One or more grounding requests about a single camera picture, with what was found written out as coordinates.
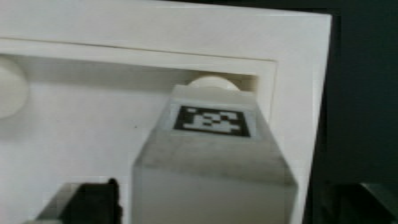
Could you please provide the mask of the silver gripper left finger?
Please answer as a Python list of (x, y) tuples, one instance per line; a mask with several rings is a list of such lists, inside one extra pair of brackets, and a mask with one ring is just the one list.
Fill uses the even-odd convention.
[(24, 224), (123, 224), (120, 183), (66, 183), (34, 219)]

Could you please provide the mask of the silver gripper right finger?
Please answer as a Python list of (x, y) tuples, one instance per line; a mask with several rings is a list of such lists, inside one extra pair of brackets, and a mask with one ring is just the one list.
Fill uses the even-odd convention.
[(329, 184), (322, 224), (398, 224), (398, 193), (377, 183)]

